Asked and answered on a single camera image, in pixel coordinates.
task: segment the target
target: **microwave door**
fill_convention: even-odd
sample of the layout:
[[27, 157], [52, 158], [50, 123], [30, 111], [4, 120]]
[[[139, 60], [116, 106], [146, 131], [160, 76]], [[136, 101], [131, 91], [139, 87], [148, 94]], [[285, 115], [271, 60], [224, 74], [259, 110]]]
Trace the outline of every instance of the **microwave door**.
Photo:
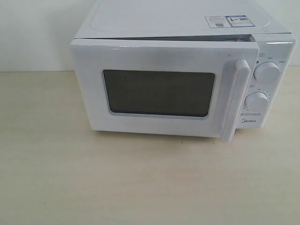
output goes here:
[[230, 141], [256, 42], [75, 39], [71, 53], [94, 130]]

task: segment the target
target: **dark glass window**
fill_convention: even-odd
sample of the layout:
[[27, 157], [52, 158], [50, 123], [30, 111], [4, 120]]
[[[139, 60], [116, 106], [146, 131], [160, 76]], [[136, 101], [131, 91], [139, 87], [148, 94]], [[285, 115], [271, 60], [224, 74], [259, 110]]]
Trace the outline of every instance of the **dark glass window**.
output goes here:
[[115, 113], [205, 117], [213, 73], [104, 70], [109, 107]]

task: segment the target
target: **white knob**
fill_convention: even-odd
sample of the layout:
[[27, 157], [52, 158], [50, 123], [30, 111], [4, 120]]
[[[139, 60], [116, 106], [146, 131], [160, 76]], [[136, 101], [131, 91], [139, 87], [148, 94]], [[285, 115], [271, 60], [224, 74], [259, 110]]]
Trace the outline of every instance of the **white knob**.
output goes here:
[[268, 106], [269, 100], [264, 93], [255, 92], [246, 98], [245, 104], [249, 110], [259, 112]]
[[255, 69], [254, 77], [260, 83], [272, 83], [280, 77], [280, 70], [274, 62], [264, 62]]

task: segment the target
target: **white microwave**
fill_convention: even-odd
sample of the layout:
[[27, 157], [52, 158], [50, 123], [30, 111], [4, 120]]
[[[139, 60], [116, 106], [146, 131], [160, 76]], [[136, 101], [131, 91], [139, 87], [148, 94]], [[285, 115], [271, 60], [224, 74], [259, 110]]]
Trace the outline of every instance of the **white microwave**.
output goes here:
[[254, 1], [99, 0], [71, 43], [93, 130], [260, 128], [296, 40]]

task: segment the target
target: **door handle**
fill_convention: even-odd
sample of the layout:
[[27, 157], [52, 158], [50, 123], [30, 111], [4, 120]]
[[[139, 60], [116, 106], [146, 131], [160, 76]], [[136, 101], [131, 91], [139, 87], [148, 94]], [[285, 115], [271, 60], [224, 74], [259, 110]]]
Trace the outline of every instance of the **door handle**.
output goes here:
[[238, 60], [235, 62], [235, 73], [234, 77], [237, 77], [234, 91], [232, 95], [231, 105], [228, 111], [226, 123], [222, 133], [222, 141], [231, 141], [238, 119], [240, 117], [240, 111], [244, 104], [245, 95], [249, 87], [251, 80], [251, 68], [249, 67], [246, 60]]

